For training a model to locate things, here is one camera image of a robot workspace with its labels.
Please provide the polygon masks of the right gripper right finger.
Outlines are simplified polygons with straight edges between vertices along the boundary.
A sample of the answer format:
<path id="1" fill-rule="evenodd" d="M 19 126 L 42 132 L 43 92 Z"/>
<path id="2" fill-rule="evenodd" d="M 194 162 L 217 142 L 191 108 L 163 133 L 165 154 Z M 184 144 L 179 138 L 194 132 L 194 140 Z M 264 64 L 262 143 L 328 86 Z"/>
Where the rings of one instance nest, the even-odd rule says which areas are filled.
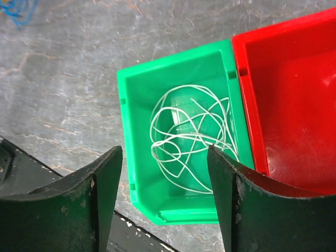
<path id="1" fill-rule="evenodd" d="M 207 166 L 226 251 L 335 251 L 335 196 L 252 170 L 215 146 Z"/>

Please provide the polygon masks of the front green bin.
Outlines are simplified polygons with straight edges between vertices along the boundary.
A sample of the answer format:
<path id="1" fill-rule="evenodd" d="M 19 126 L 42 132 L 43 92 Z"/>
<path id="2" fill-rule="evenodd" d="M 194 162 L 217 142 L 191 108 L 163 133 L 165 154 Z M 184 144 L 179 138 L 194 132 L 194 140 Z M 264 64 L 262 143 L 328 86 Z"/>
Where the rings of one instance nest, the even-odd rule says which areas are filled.
<path id="1" fill-rule="evenodd" d="M 157 225 L 216 224 L 215 146 L 252 168 L 230 40 L 117 73 L 131 203 Z"/>

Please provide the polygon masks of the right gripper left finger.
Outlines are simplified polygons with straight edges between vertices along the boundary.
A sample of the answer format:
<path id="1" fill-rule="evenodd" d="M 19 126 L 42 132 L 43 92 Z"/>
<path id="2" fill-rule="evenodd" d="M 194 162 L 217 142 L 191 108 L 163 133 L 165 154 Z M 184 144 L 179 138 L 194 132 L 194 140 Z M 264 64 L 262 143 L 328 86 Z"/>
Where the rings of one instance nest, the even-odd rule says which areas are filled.
<path id="1" fill-rule="evenodd" d="M 106 251 L 123 153 L 24 194 L 1 197 L 1 251 Z"/>

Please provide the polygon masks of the red bin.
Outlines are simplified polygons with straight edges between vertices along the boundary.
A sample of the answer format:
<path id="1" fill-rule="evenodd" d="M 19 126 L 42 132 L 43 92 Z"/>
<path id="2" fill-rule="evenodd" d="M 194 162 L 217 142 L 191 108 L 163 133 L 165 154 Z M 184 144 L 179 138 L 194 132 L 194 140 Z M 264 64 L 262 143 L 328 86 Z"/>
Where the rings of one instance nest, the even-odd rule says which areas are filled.
<path id="1" fill-rule="evenodd" d="M 335 8 L 232 40 L 255 169 L 335 193 Z"/>

